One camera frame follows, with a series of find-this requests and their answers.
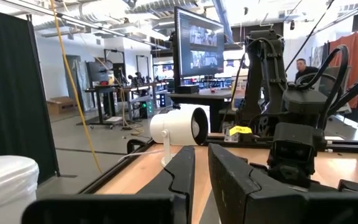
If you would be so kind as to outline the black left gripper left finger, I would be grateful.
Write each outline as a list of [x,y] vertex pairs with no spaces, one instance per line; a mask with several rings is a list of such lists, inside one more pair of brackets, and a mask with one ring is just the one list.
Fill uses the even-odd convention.
[[191,224],[195,187],[195,149],[184,146],[138,193],[151,202],[145,224]]

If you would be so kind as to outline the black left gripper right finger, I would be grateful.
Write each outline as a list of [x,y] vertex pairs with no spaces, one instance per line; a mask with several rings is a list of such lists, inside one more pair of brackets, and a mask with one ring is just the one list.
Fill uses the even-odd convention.
[[208,146],[211,185],[222,224],[299,224],[301,193],[248,165],[218,144]]

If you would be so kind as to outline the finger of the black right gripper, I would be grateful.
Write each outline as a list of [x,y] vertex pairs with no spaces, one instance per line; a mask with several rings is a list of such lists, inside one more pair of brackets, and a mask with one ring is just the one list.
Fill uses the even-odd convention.
[[288,166],[270,166],[268,169],[268,175],[279,182],[289,184],[291,168]]
[[299,187],[310,188],[313,181],[310,179],[313,170],[307,166],[295,166],[291,168],[292,177],[290,182],[292,185]]

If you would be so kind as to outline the white spotlight lamp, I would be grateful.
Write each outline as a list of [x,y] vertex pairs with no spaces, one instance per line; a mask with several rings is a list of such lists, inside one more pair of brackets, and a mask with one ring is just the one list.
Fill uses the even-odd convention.
[[202,108],[156,114],[149,128],[151,138],[163,144],[163,167],[175,157],[171,146],[200,146],[206,142],[209,133],[208,117]]

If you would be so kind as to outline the person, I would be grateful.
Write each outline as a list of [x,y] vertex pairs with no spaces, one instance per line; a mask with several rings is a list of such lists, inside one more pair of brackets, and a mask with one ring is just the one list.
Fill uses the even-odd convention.
[[295,81],[297,81],[302,76],[305,76],[310,73],[316,73],[319,70],[319,68],[307,66],[306,60],[303,58],[299,58],[296,60],[296,68],[298,72],[295,75]]

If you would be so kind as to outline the computer tower green light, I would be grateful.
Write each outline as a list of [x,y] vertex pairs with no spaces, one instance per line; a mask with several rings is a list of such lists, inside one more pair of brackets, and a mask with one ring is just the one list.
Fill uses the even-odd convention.
[[140,102],[139,115],[142,119],[149,119],[154,115],[154,103],[152,100]]

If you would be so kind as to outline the black monitor desk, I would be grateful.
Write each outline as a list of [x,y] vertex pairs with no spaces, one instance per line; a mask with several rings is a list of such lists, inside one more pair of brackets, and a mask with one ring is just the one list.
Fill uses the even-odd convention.
[[214,92],[210,88],[198,93],[170,93],[169,97],[176,104],[209,106],[209,126],[212,133],[223,132],[223,120],[229,116],[226,110],[231,109],[239,99],[232,97],[230,88],[218,88]]

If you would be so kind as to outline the small black box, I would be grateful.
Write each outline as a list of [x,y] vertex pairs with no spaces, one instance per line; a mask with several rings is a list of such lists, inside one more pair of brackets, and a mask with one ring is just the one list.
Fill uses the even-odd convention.
[[180,85],[176,91],[178,94],[194,94],[199,93],[199,85]]

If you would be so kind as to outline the orange curtain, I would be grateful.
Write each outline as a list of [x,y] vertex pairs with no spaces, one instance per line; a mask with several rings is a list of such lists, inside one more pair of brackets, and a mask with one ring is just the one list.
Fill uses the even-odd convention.
[[351,67],[346,78],[346,87],[343,88],[345,93],[358,81],[358,31],[330,42],[329,51],[341,44],[346,45],[349,50],[348,66]]

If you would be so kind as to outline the black standing desk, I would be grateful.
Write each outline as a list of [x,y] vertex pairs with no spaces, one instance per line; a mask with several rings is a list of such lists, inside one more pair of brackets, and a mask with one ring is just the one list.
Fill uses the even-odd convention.
[[97,126],[113,129],[118,125],[119,120],[113,121],[112,118],[116,116],[116,97],[114,96],[121,86],[118,84],[112,85],[95,85],[94,87],[85,90],[86,93],[91,93],[95,97],[94,102],[98,116],[87,119],[85,123],[94,129]]

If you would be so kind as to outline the large black monitor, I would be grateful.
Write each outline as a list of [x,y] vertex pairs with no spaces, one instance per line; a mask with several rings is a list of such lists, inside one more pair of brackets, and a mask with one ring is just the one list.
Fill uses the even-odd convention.
[[186,77],[224,71],[224,26],[212,19],[174,7],[172,33],[174,90]]

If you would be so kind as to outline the cardboard box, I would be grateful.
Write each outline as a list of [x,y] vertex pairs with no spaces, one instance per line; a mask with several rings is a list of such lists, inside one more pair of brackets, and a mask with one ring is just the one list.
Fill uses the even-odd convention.
[[68,96],[59,96],[47,100],[49,115],[67,113],[76,110],[76,101]]

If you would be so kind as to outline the white trash bin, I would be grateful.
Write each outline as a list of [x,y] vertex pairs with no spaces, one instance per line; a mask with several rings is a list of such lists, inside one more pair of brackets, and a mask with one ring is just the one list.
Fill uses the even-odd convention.
[[0,224],[21,224],[24,210],[37,198],[38,178],[33,159],[0,156]]

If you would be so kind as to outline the black curtain partition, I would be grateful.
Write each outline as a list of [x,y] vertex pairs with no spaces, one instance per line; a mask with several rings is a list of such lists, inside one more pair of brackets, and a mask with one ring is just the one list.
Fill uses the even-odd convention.
[[0,156],[39,165],[41,184],[59,173],[32,23],[0,12]]

